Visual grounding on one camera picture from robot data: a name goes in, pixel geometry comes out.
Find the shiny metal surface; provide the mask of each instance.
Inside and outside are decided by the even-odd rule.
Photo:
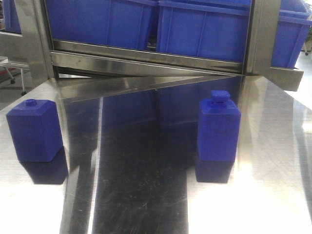
[[[107,78],[105,80],[98,78],[76,79],[73,77],[56,82],[62,99],[80,101],[226,78],[229,77],[209,75],[204,77]]]
[[[278,87],[297,91],[303,71],[271,67],[281,0],[253,0],[244,61],[246,75],[262,75]]]
[[[9,61],[8,59],[2,60],[0,62],[0,66],[2,67],[13,67],[13,68],[20,68],[20,69],[29,69],[27,63]]]
[[[22,32],[22,42],[27,51],[27,59],[34,86],[55,77],[49,56],[50,46],[45,33],[44,8],[40,0],[15,0]]]
[[[244,79],[236,161],[215,184],[195,181],[196,123],[110,125],[131,78],[87,80],[49,80],[0,111],[1,233],[311,233],[312,111],[270,81]],[[5,114],[27,98],[58,104],[65,150],[52,163],[17,161]]]
[[[20,34],[0,32],[0,55],[17,64],[28,62],[26,50]]]
[[[156,52],[90,45],[72,41],[54,40],[53,44],[55,50],[59,51],[242,74],[242,64],[238,62],[160,54]]]
[[[204,76],[207,74],[232,75],[230,73],[192,68],[174,67],[147,62],[131,61],[103,56],[82,55],[70,52],[51,52],[54,66],[84,71],[132,77]]]

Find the metal frame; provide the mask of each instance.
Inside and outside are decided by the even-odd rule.
[[[57,78],[57,67],[91,76],[263,75],[285,90],[296,90],[303,75],[298,69],[271,67],[281,0],[253,0],[243,64],[52,40],[45,0],[15,4],[22,36],[0,32],[0,55],[8,57],[7,66],[25,66],[27,61],[36,86]]]

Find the bottle cap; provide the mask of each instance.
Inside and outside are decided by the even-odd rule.
[[[37,102],[35,99],[28,99],[25,101],[25,105],[26,106],[36,106],[37,105]]]
[[[211,95],[214,102],[223,103],[230,99],[230,94],[226,90],[212,90]]]

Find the blue square bottle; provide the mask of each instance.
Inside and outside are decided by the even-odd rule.
[[[197,146],[204,161],[235,161],[240,110],[225,90],[200,102]]]
[[[19,161],[49,162],[63,146],[56,103],[28,99],[6,115]]]

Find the floor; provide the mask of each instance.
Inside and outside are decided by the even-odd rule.
[[[20,69],[12,71],[12,74],[15,78],[14,84],[11,84],[11,79],[8,75],[1,77],[3,81],[0,83],[0,110],[19,99],[23,92]],[[24,71],[24,84],[26,92],[33,89],[30,71]]]
[[[301,102],[303,105],[312,109],[312,53],[306,56],[304,52],[301,52],[296,64],[296,68],[304,71],[303,78],[300,82],[297,92],[287,93]],[[0,110],[21,97],[21,75],[19,71],[14,71],[13,73],[18,73],[14,75],[16,81],[15,84],[10,83],[10,78],[8,76],[4,77],[3,79],[5,79],[5,81],[0,83]],[[29,71],[25,71],[24,73],[24,84],[26,92],[29,92],[33,89]]]

